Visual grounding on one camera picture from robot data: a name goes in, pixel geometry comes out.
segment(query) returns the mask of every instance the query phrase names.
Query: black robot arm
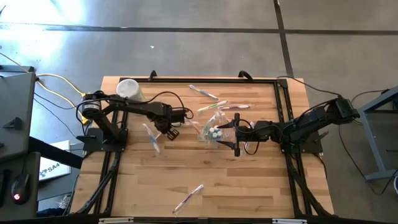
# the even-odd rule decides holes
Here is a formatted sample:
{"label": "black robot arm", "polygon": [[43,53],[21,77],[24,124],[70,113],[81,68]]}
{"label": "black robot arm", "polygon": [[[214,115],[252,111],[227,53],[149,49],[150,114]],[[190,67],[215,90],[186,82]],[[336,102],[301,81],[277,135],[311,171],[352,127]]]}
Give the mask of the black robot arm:
{"label": "black robot arm", "polygon": [[239,113],[234,119],[219,128],[235,128],[236,142],[219,141],[234,150],[235,156],[240,155],[239,142],[265,142],[268,139],[277,142],[281,148],[294,146],[307,140],[310,134],[318,131],[329,124],[345,124],[358,118],[359,114],[344,98],[336,98],[325,102],[325,105],[318,106],[308,113],[303,113],[286,123],[275,123],[272,121],[258,121],[254,127],[240,126]]}
{"label": "black robot arm", "polygon": [[[106,100],[109,106],[102,109],[101,101]],[[129,113],[146,115],[153,121],[155,127],[162,134],[166,134],[170,140],[178,136],[178,131],[172,130],[172,123],[184,123],[186,108],[172,108],[170,105],[161,102],[140,102],[122,98],[119,95],[105,95],[102,91],[85,95],[83,99],[82,115],[92,119],[102,130],[107,140],[119,140],[120,130],[118,126],[111,123],[106,117],[113,111],[126,111]]]}

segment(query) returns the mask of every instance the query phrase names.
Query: computer mouse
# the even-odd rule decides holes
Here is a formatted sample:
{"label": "computer mouse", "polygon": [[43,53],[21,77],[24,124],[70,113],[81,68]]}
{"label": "computer mouse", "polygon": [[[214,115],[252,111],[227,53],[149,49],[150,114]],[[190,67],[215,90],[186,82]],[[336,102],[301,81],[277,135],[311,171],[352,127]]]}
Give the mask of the computer mouse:
{"label": "computer mouse", "polygon": [[29,174],[18,175],[11,186],[11,197],[15,204],[25,204],[29,199]]}

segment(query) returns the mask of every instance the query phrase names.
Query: concrete floor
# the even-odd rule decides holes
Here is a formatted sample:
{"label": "concrete floor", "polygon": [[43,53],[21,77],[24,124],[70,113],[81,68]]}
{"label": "concrete floor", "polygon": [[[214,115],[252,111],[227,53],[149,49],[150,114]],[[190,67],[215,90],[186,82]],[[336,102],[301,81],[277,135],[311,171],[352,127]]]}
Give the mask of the concrete floor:
{"label": "concrete floor", "polygon": [[[279,0],[286,29],[398,30],[395,0]],[[118,27],[207,27],[277,29],[273,0],[117,0],[9,1],[0,22]],[[287,35],[294,77],[346,98],[398,85],[396,35]],[[254,77],[286,75],[279,34],[183,32],[43,31],[43,26],[0,29],[0,51],[37,73],[67,77],[85,92],[98,90],[105,75],[232,76],[246,70]],[[0,58],[1,64],[9,64]],[[80,96],[53,78],[45,84],[74,102]],[[311,105],[331,95],[307,89]],[[36,92],[68,106],[39,86]],[[377,94],[363,95],[360,107]],[[77,135],[74,112],[48,107]],[[335,213],[341,217],[397,222],[398,195],[390,185],[374,195],[329,126],[324,160]],[[342,128],[348,150],[364,173],[376,164],[361,126]],[[31,136],[46,142],[77,141],[40,105],[34,105]],[[391,155],[391,160],[398,158]],[[386,180],[373,182],[381,191]]]}

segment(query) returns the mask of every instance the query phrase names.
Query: toothbrush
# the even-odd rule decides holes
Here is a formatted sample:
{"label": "toothbrush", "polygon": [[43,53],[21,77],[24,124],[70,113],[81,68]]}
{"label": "toothbrush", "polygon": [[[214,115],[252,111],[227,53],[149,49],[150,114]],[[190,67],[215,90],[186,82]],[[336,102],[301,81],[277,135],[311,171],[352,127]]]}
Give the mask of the toothbrush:
{"label": "toothbrush", "polygon": [[204,138],[203,135],[201,134],[199,128],[193,123],[193,121],[188,120],[188,122],[192,125],[192,127],[194,128],[194,130],[197,132],[199,138],[200,138],[201,140],[205,140],[205,138]]}
{"label": "toothbrush", "polygon": [[237,105],[237,106],[219,106],[217,107],[219,110],[229,110],[229,109],[246,109],[250,108],[249,105]]}
{"label": "toothbrush", "polygon": [[177,205],[177,207],[175,207],[175,209],[173,210],[173,214],[176,215],[183,208],[183,206],[187,203],[187,201],[194,194],[198,193],[203,188],[204,188],[204,186],[203,186],[203,184],[201,184],[201,185],[199,185],[199,187],[197,187],[195,190],[193,190],[190,194],[188,194],[188,196],[181,203],[179,203],[179,205]]}
{"label": "toothbrush", "polygon": [[159,135],[157,137],[155,137],[154,134],[152,133],[152,131],[149,129],[148,125],[146,125],[146,124],[142,124],[142,125],[147,130],[149,138],[150,138],[150,141],[154,145],[154,148],[155,148],[156,152],[160,154],[160,148],[159,148],[159,145],[157,144],[157,141],[156,141],[156,139],[157,139],[157,137],[159,137]]}
{"label": "toothbrush", "polygon": [[218,97],[217,97],[217,96],[212,95],[212,94],[210,94],[210,93],[208,93],[208,92],[206,92],[206,91],[203,91],[203,90],[201,90],[201,89],[198,89],[198,88],[197,88],[196,86],[194,86],[194,85],[189,85],[189,88],[191,88],[192,90],[196,90],[196,91],[198,91],[199,93],[204,94],[204,95],[206,95],[206,96],[210,96],[210,97],[212,97],[212,98],[215,99],[215,100],[218,100]]}
{"label": "toothbrush", "polygon": [[224,101],[221,101],[221,102],[212,104],[212,105],[210,105],[210,106],[206,106],[206,107],[204,107],[204,108],[200,108],[200,109],[198,110],[198,112],[202,112],[202,111],[205,111],[205,110],[208,110],[208,109],[212,109],[212,108],[215,108],[215,107],[217,107],[217,106],[221,106],[221,105],[226,104],[226,103],[228,103],[228,100],[224,100]]}
{"label": "toothbrush", "polygon": [[209,131],[211,124],[216,120],[216,115],[213,115],[203,128],[202,134],[206,134]]}

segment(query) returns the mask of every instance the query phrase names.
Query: wooden table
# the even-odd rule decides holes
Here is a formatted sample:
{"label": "wooden table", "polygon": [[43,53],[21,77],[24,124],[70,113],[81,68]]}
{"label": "wooden table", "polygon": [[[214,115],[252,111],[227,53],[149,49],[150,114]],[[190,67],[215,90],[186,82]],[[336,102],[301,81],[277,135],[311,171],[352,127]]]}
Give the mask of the wooden table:
{"label": "wooden table", "polygon": [[[101,89],[106,94],[115,93],[119,79],[104,77]],[[288,84],[294,116],[297,117],[308,109],[307,94],[302,84],[293,80],[288,80]],[[195,112],[193,120],[203,126],[215,111],[198,114],[196,110],[214,103],[214,100],[189,89],[187,85],[140,83],[147,99],[162,91],[178,94],[185,107]],[[250,104],[250,109],[239,111],[242,119],[279,121],[274,88],[270,84],[195,85],[220,97],[220,100],[229,100],[232,104]],[[180,106],[178,99],[170,94],[161,95],[156,101],[173,107]],[[233,118],[235,112],[227,111],[226,114]],[[199,143],[195,130],[184,127],[178,129],[180,136],[174,141],[169,141],[165,136],[158,138],[162,150],[162,155],[158,156],[142,123],[153,126],[145,116],[129,114],[129,139],[119,167],[112,216],[173,217],[172,210],[200,184],[205,186],[203,191],[191,198],[179,217],[294,216],[285,158],[278,144],[262,142],[255,155],[234,157],[233,151],[226,146]],[[72,212],[81,208],[97,187],[103,157],[103,152],[95,152],[84,160]],[[333,213],[321,162],[312,154],[303,154],[302,157],[308,187],[324,208]],[[106,203],[108,187],[104,191],[102,208]],[[298,197],[300,208],[304,211],[299,190]]]}

